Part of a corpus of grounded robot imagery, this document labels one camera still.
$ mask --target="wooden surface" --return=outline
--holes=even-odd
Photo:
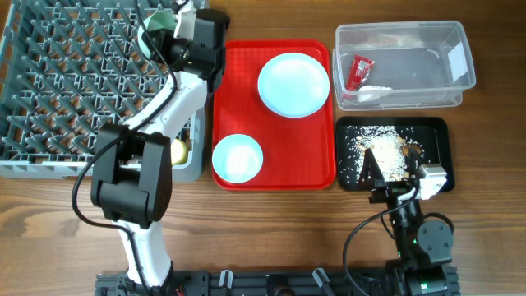
[[[0,19],[7,14],[0,1]],[[228,39],[318,39],[328,49],[341,24],[457,20],[467,32],[477,85],[452,109],[344,115],[439,116],[450,128],[456,188],[423,202],[455,224],[454,265],[466,294],[526,291],[526,17],[524,1],[224,0]],[[0,179],[0,295],[92,295],[95,275],[127,268],[118,234],[81,223],[70,205],[72,180]],[[100,218],[81,190],[81,209]],[[340,267],[348,233],[384,210],[366,193],[335,182],[318,192],[236,193],[211,179],[176,185],[163,219],[177,269],[310,270]],[[352,266],[383,266],[396,257],[381,224],[361,231]]]

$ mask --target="black tray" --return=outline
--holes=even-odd
[[[348,167],[354,167],[355,160],[359,155],[353,153],[347,146],[347,142],[358,135],[358,130],[347,129],[347,127],[366,126],[394,126],[398,134],[403,135],[402,130],[413,129],[411,137],[422,144],[425,149],[424,160],[430,160],[434,164],[441,164],[447,172],[447,182],[442,187],[442,192],[451,191],[454,188],[453,160],[451,159],[450,139],[447,125],[442,118],[433,117],[343,117],[336,123],[336,158],[338,165],[339,185],[348,191],[357,191],[357,176],[360,172],[343,171]]]

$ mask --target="red snack bag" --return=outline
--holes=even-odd
[[[375,62],[359,55],[354,55],[353,63],[351,64],[351,72],[348,74],[347,85],[345,88],[349,91],[355,91],[365,82],[369,76],[369,71]]]

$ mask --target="metal dish rack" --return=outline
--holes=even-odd
[[[170,1],[139,3],[144,18],[171,11]],[[132,7],[132,0],[12,2],[0,42],[0,176],[76,176],[93,156],[99,128],[124,123],[163,87],[166,69],[140,52]],[[190,182],[202,172],[204,109],[182,135],[190,152],[173,166],[173,180]]]

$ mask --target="white plate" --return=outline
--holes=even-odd
[[[225,137],[214,148],[212,166],[230,183],[244,183],[254,178],[263,165],[263,151],[256,140],[247,135]]]
[[[303,53],[284,53],[261,70],[257,89],[263,103],[286,118],[302,118],[318,111],[327,101],[329,76],[314,58]]]

